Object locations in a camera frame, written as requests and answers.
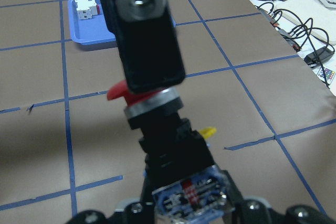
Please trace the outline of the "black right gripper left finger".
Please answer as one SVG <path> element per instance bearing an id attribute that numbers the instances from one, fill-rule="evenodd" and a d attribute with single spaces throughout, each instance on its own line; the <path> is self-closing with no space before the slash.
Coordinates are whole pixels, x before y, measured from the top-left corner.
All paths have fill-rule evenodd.
<path id="1" fill-rule="evenodd" d="M 156 223 L 155 202 L 152 196 L 152 191 L 155 190 L 155 187 L 152 181 L 150 165 L 148 164 L 149 160 L 149 156 L 146 155 L 144 160 L 144 182 L 140 196 L 140 203 L 144 207 L 144 223 Z"/>

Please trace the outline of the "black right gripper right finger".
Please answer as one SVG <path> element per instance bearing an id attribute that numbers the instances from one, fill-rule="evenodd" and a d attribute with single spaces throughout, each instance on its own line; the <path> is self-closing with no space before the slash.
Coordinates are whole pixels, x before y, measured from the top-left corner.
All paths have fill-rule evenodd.
<path id="1" fill-rule="evenodd" d="M 227 203 L 224 206 L 224 215 L 222 220 L 224 223 L 243 223 L 241 219 L 241 204 L 244 198 L 233 181 L 227 170 L 222 170 L 222 174 L 226 177 L 226 195 Z"/>

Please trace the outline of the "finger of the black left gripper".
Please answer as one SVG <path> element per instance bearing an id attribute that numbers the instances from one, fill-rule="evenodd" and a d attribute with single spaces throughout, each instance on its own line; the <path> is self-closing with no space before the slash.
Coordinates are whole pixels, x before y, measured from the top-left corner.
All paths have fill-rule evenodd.
<path id="1" fill-rule="evenodd" d="M 168 0 L 100 0 L 117 41 L 127 86 L 145 93 L 180 84 L 186 73 Z"/>

